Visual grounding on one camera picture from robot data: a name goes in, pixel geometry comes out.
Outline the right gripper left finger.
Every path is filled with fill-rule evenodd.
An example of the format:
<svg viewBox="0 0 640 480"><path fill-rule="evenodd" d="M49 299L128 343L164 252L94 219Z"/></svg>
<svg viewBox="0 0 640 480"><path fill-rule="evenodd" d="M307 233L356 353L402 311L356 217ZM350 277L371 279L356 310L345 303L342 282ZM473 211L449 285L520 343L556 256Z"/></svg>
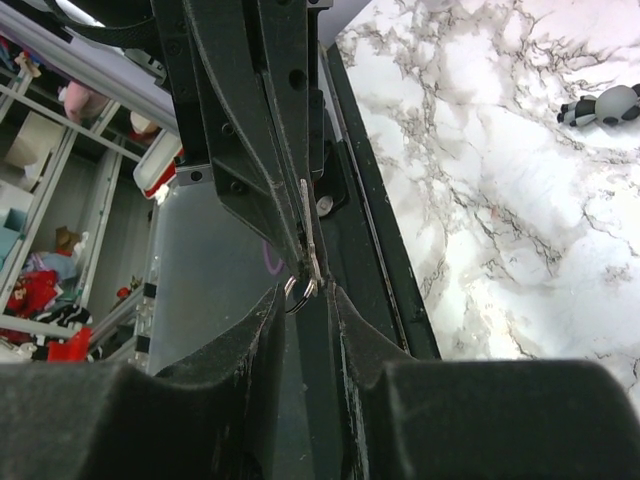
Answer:
<svg viewBox="0 0 640 480"><path fill-rule="evenodd" d="M127 363L1 368L5 479L268 479L285 340L269 289L236 325L148 375Z"/></svg>

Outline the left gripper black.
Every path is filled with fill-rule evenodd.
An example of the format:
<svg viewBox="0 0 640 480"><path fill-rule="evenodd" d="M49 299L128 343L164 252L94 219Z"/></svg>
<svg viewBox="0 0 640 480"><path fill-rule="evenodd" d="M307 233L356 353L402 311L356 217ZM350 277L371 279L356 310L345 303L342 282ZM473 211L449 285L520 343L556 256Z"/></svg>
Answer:
<svg viewBox="0 0 640 480"><path fill-rule="evenodd" d="M307 279L299 182L326 165L318 20L327 1L155 1L182 150L180 184L212 182L221 204Z"/></svg>

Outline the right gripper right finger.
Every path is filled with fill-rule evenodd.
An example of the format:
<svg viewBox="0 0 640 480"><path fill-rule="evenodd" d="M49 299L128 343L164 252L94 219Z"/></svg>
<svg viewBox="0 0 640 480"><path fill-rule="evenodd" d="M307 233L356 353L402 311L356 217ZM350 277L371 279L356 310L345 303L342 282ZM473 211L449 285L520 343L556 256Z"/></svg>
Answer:
<svg viewBox="0 0 640 480"><path fill-rule="evenodd" d="M327 292L346 479L635 479L639 422L586 360L416 359Z"/></svg>

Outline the small key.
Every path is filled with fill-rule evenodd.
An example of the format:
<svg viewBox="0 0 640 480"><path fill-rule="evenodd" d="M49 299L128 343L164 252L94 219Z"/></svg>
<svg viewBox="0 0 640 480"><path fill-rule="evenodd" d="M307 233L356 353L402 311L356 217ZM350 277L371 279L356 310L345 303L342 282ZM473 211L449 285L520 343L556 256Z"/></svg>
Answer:
<svg viewBox="0 0 640 480"><path fill-rule="evenodd" d="M302 202L302 226L304 233L304 253L305 260L307 261L307 279L308 283L301 298L295 303L295 305L286 311L287 315L293 315L299 312L308 301L317 296L320 287L323 285L319 261L317 258L316 244L313 232L313 219L311 211L310 201L310 189L309 184L305 178L301 178L299 182L299 192Z"/></svg>

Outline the astronaut keychain with keys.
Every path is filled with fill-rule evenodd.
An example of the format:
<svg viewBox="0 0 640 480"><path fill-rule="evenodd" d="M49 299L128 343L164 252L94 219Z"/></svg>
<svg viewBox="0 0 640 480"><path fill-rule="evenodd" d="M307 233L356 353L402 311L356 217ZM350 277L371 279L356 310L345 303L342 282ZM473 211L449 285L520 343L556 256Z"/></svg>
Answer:
<svg viewBox="0 0 640 480"><path fill-rule="evenodd" d="M594 121L605 126L635 120L639 117L639 85L618 85L599 96L584 95L579 100L562 104L556 116L559 124L583 127Z"/></svg>

